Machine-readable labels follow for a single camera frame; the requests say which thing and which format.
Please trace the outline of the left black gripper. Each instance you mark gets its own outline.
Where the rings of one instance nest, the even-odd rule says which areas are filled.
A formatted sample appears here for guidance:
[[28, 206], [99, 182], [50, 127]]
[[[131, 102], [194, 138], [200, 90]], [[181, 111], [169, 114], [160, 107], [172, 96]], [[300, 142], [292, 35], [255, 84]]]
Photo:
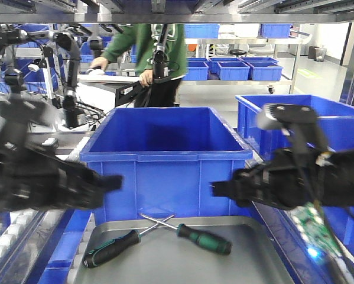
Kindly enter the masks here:
[[105, 192], [120, 190], [122, 175], [99, 176], [42, 147], [0, 147], [0, 213], [27, 208], [95, 209]]

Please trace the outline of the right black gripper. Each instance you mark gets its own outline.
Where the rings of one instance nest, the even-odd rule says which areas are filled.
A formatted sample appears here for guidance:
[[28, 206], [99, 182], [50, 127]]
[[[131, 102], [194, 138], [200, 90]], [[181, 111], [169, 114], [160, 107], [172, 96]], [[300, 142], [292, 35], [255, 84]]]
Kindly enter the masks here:
[[310, 153], [310, 165], [298, 168], [289, 149], [249, 169], [237, 170], [232, 180], [212, 182], [212, 195], [232, 198], [238, 206], [258, 202], [291, 210], [318, 200], [324, 206], [354, 206], [354, 149]]

